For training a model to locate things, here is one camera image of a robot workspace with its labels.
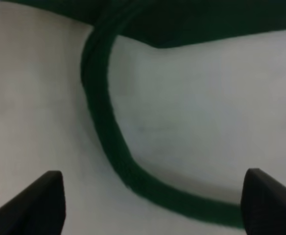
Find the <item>white floor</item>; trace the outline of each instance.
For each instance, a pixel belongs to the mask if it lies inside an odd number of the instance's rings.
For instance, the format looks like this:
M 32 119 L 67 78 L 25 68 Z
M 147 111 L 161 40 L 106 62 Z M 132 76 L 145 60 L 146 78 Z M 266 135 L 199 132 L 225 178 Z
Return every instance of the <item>white floor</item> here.
M 91 28 L 0 2 L 0 206 L 47 170 L 64 174 L 64 235 L 239 235 L 127 190 L 79 83 Z M 286 32 L 157 50 L 119 37 L 111 95 L 135 158 L 184 190 L 238 202 L 260 167 L 286 184 Z

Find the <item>white surface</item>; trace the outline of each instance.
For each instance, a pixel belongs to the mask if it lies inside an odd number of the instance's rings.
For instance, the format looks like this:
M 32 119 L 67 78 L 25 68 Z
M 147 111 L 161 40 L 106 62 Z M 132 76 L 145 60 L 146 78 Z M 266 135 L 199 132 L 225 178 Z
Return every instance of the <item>white surface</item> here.
M 94 133 L 79 83 L 89 26 L 0 2 L 0 206 L 64 174 L 64 235 L 238 235 L 127 190 Z M 286 184 L 286 32 L 157 50 L 119 37 L 110 89 L 138 161 L 185 190 L 238 201 L 249 167 Z

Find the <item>dark green fabric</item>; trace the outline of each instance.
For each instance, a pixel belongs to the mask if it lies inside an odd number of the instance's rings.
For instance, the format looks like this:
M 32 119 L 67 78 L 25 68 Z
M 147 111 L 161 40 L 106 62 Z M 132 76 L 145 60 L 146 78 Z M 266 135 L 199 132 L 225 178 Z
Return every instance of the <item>dark green fabric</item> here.
M 82 55 L 81 78 L 98 137 L 112 167 L 136 194 L 187 217 L 242 228 L 238 205 L 176 190 L 133 160 L 108 92 L 109 55 L 118 34 L 154 47 L 176 47 L 286 29 L 278 0 L 13 0 L 95 25 Z

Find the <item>black object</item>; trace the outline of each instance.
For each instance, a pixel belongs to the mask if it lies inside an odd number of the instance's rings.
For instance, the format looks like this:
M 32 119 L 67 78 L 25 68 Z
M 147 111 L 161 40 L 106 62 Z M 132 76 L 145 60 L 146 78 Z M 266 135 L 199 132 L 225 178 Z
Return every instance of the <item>black object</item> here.
M 249 169 L 241 212 L 248 235 L 286 235 L 286 187 L 260 169 Z
M 65 217 L 62 173 L 48 171 L 0 208 L 0 235 L 60 235 Z

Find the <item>black plastic part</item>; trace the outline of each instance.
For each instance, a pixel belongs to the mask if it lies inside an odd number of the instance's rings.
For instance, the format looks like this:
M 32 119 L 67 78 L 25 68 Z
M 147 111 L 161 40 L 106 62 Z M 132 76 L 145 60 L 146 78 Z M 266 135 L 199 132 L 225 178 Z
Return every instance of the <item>black plastic part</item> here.
M 62 173 L 48 171 L 0 208 L 0 235 L 60 235 L 65 218 Z
M 260 169 L 249 169 L 241 212 L 248 235 L 286 235 L 286 187 Z

